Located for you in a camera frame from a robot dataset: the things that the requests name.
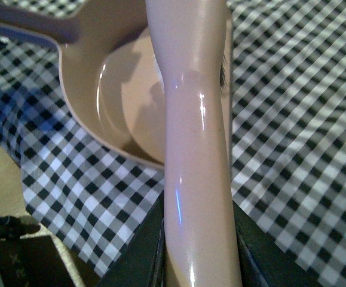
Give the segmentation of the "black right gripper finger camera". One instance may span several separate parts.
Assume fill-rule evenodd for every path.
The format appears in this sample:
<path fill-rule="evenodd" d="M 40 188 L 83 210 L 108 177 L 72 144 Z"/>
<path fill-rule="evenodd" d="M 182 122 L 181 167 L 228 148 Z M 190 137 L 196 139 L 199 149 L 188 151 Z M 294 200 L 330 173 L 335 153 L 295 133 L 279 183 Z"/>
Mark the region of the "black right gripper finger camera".
<path fill-rule="evenodd" d="M 319 286 L 234 204 L 243 286 Z"/>

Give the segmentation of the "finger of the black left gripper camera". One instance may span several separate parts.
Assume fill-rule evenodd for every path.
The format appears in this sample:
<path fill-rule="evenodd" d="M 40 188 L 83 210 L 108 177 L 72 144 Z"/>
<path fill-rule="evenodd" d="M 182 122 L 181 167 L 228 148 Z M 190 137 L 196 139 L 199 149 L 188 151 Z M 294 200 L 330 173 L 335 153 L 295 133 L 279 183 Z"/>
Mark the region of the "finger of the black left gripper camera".
<path fill-rule="evenodd" d="M 97 286 L 163 286 L 164 263 L 164 194 L 160 194 L 127 250 Z"/>

